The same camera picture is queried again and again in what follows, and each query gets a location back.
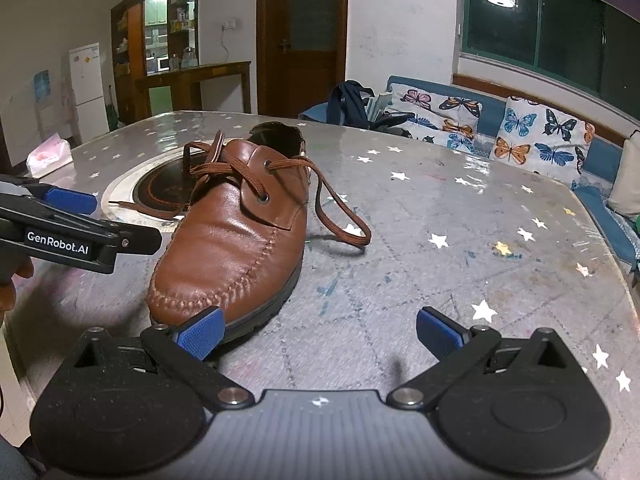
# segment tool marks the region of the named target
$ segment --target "table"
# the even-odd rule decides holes
[[[100,198],[112,180],[146,158],[211,139],[218,129],[245,136],[268,119],[163,114],[76,148],[74,165],[47,181]],[[488,323],[473,320],[473,306],[484,300],[496,312],[490,325],[503,336],[527,337],[539,326],[558,331],[610,411],[612,432],[599,473],[612,480],[640,476],[638,316],[614,257],[571,190],[413,139],[283,122],[299,125],[308,156],[369,223],[372,243],[361,251],[330,240],[312,203],[298,286],[255,336],[216,351],[225,374],[256,396],[264,388],[377,388],[386,396],[434,364],[415,336],[422,306],[469,326]],[[328,197],[322,194],[325,211],[346,226],[348,218]],[[438,248],[430,240],[442,239],[433,235],[446,236],[447,245]],[[498,242],[512,254],[502,256]],[[36,275],[19,283],[8,323],[36,393],[87,327],[137,335],[148,326],[146,287],[162,250],[119,256],[111,276],[39,262]],[[596,345],[609,354],[607,367],[598,368]],[[622,370],[630,392],[619,389]]]
[[[149,75],[136,81],[139,91],[161,86],[171,87],[171,99],[174,110],[202,110],[200,83],[207,79],[216,79],[230,75],[239,75],[242,87],[242,111],[251,113],[251,83],[249,65],[251,61],[199,65],[181,68],[170,72]]]

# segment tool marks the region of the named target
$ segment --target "shoe stitching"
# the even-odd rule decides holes
[[[233,288],[235,288],[239,282],[247,281],[247,275],[252,270],[257,269],[257,267],[265,260],[266,255],[273,249],[274,239],[276,238],[277,234],[278,234],[278,229],[274,228],[273,231],[271,232],[271,236],[265,243],[255,263],[253,263],[251,267],[249,267],[244,273],[242,273],[238,278],[236,278],[236,280],[232,282],[227,288],[217,292],[216,294],[213,295],[213,297],[205,295],[204,297],[198,298],[197,300],[189,300],[189,301],[176,300],[172,296],[169,296],[163,292],[160,292],[156,288],[156,272],[154,272],[151,277],[151,283],[150,283],[150,288],[151,288],[149,293],[149,296],[150,296],[149,299],[151,300],[150,303],[153,303],[155,306],[162,306],[162,304],[164,303],[167,307],[173,308],[178,306],[180,309],[184,309],[185,307],[193,308],[194,306],[197,306],[199,308],[206,308],[212,304],[222,304],[222,296],[226,296],[228,299],[229,297],[228,292],[231,291]],[[162,256],[161,261],[164,258],[165,254],[167,254],[168,249],[169,247],[167,247],[167,250]],[[161,261],[158,262],[156,269],[160,266]]]

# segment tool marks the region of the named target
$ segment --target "sofa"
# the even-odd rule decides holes
[[[482,111],[474,139],[474,153],[485,158],[490,156],[495,137],[505,116],[505,100],[457,86],[400,76],[391,76],[388,79],[387,91],[391,91],[394,84],[481,103]],[[326,122],[326,103],[302,112],[299,117],[308,121]],[[622,148],[598,137],[596,131],[584,160],[582,174],[579,179],[571,183],[571,188],[616,256],[620,268],[628,278],[631,278],[635,275],[640,260],[640,237],[629,220],[607,207],[607,199],[618,173],[621,156]]]

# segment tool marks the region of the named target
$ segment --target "pillow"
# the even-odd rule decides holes
[[[640,138],[625,140],[620,167],[608,205],[618,214],[635,218],[640,214]]]
[[[391,92],[391,103],[385,110],[416,115],[414,120],[401,126],[412,138],[474,152],[482,104],[397,83],[391,85]]]
[[[507,99],[489,158],[571,185],[593,138],[592,124],[528,99]]]

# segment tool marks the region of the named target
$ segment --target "pink tissue package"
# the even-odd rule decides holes
[[[73,162],[68,140],[54,134],[27,157],[27,168],[33,178],[41,178]]]

